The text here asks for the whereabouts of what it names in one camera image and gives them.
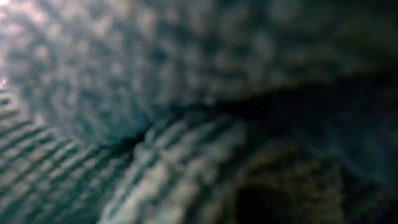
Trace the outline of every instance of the textured fabric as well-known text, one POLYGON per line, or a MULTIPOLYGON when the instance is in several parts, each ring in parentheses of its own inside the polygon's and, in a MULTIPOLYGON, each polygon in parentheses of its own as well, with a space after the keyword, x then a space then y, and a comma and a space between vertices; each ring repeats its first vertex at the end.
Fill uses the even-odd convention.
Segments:
POLYGON ((9 82, 31 114, 90 143, 134 137, 172 105, 398 58, 398 10, 387 0, 13 0, 1 10, 9 82))
POLYGON ((378 73, 398 59, 397 15, 388 0, 11 0, 0 223, 234 223, 263 159, 286 223, 377 220, 398 191, 398 78, 378 73))

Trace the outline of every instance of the sweater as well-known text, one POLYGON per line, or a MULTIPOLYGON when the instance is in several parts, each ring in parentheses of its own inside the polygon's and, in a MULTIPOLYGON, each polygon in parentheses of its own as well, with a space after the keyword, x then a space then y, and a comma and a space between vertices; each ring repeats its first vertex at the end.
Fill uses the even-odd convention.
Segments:
POLYGON ((398 80, 383 73, 396 12, 387 0, 0 6, 1 223, 236 222, 258 164, 276 219, 377 219, 398 189, 398 80))

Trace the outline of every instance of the fabric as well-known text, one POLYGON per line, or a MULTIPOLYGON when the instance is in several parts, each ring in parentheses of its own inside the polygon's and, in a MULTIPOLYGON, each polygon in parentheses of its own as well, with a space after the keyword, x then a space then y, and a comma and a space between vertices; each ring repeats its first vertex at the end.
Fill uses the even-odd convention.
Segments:
POLYGON ((236 197, 253 178, 279 214, 257 222, 375 222, 398 191, 397 15, 388 0, 1 5, 0 223, 248 223, 236 197))

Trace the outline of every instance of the textile texture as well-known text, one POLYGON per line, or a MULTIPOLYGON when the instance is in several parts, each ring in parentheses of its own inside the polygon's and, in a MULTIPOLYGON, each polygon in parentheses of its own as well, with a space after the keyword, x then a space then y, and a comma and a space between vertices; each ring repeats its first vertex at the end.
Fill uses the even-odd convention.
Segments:
POLYGON ((0 223, 377 223, 398 6, 0 5, 0 223))

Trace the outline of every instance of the knit fabric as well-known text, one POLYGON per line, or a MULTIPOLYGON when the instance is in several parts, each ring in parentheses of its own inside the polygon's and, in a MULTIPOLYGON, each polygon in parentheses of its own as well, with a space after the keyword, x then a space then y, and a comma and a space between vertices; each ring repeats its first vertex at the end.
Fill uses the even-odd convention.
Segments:
POLYGON ((0 223, 236 223, 263 160, 283 222, 377 220, 398 191, 398 78, 378 73, 398 59, 397 15, 388 0, 11 0, 0 223))

